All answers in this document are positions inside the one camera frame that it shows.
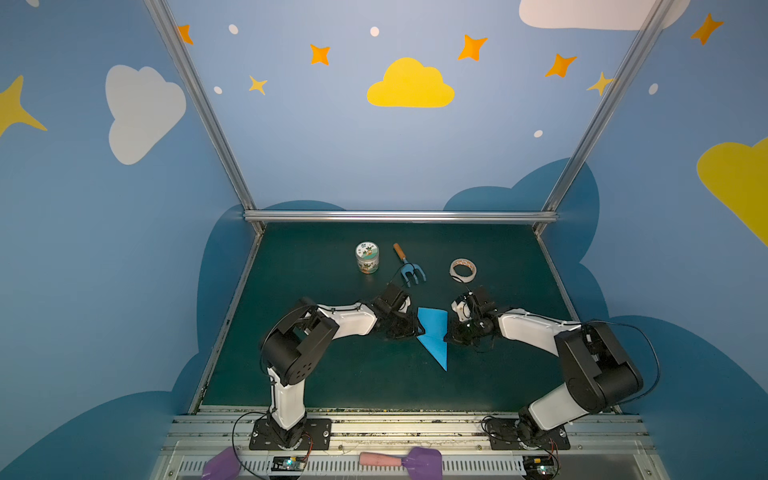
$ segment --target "blue wall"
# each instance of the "blue wall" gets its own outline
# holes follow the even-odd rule
[[[702,45],[690,37],[710,13],[724,23]],[[672,478],[735,465],[763,478],[768,466],[756,442],[768,428],[768,247],[697,174],[713,146],[768,137],[768,65],[756,61],[767,15],[758,0],[691,2],[544,232],[579,316],[632,323],[657,347],[661,384],[626,410],[644,416]],[[650,385],[642,338],[621,336]]]
[[[0,45],[0,128],[19,76],[45,127],[0,134],[0,478],[146,478],[253,229],[189,99],[141,161],[111,148],[115,65],[181,83],[141,0],[3,2]]]
[[[543,201],[509,188],[571,155],[601,98],[589,87],[613,76],[635,36],[611,16],[639,26],[653,2],[634,13],[582,2],[603,29],[527,25],[520,2],[506,0],[169,3],[258,207],[540,210]],[[465,35],[488,39],[479,61],[458,60]],[[330,46],[328,65],[311,64],[310,45]],[[564,78],[545,76],[555,55],[577,57]],[[369,103],[369,87],[399,58],[437,68],[453,102]],[[267,81],[264,94],[251,77]]]

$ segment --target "wooden handle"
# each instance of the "wooden handle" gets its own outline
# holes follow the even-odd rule
[[[397,256],[400,257],[400,260],[405,262],[406,261],[406,253],[402,251],[402,248],[400,248],[400,245],[395,243],[392,246],[395,247],[395,252],[397,252]]]
[[[390,457],[380,453],[363,452],[360,454],[360,465],[374,467],[399,467],[402,465],[400,457]]]

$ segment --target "green table surface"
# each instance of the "green table surface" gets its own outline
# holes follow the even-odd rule
[[[379,271],[358,270],[355,246],[379,245]],[[427,282],[412,285],[413,307],[451,311],[465,288],[450,263],[478,268],[469,286],[485,286],[498,306],[568,319],[568,311],[529,226],[430,223],[271,223],[214,369],[205,405],[267,406],[270,384],[259,369],[263,336],[302,296],[349,305],[381,293],[400,260],[421,265]],[[448,345],[444,371],[416,338],[383,334],[334,341],[306,381],[307,407],[516,411],[562,382],[558,359],[498,337],[493,349]]]

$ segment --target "blue cloth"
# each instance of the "blue cloth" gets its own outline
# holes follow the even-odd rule
[[[448,344],[443,341],[448,332],[448,312],[433,308],[420,308],[419,322],[424,326],[426,333],[416,338],[435,357],[437,363],[448,372]]]

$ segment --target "white cloud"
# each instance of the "white cloud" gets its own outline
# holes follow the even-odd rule
[[[656,0],[521,0],[520,19],[537,28],[640,30]],[[672,25],[690,0],[675,0],[664,19]]]
[[[187,111],[181,87],[154,68],[139,71],[115,65],[107,73],[107,103],[114,117],[109,146],[122,164],[132,165],[174,127]]]

